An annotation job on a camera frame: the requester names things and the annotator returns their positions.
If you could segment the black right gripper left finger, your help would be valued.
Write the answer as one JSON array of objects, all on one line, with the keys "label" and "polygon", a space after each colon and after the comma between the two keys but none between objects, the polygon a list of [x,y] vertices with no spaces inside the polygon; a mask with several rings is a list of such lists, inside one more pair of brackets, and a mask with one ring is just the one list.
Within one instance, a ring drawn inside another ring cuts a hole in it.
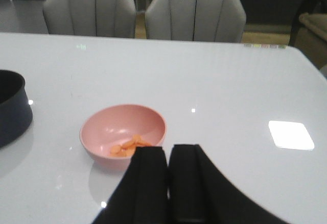
[{"label": "black right gripper left finger", "polygon": [[107,206],[93,223],[167,223],[167,170],[161,147],[138,147]]}]

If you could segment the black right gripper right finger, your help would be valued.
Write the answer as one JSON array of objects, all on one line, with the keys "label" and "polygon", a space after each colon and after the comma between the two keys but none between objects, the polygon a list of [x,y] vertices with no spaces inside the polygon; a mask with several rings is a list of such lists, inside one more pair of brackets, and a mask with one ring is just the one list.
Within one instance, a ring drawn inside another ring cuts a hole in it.
[{"label": "black right gripper right finger", "polygon": [[284,223],[235,187],[197,144],[173,147],[169,173],[172,223]]}]

